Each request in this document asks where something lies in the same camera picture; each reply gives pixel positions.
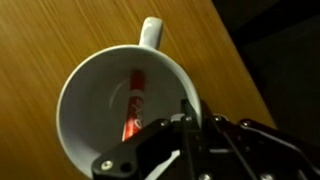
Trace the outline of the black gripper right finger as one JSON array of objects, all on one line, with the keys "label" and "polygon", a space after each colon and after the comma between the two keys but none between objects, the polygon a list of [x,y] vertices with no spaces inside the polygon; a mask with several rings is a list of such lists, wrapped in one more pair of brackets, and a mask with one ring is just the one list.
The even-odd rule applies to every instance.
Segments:
[{"label": "black gripper right finger", "polygon": [[319,148],[251,119],[214,115],[205,101],[202,129],[217,135],[249,180],[320,180]]}]

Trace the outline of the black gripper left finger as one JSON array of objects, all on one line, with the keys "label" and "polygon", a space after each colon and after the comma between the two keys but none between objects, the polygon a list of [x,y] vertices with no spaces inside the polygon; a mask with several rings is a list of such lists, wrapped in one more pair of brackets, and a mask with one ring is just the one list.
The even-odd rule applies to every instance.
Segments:
[{"label": "black gripper left finger", "polygon": [[91,165],[93,180],[143,180],[171,153],[183,148],[187,124],[196,127],[195,110],[181,101],[182,117],[156,119],[124,142],[96,158]]}]

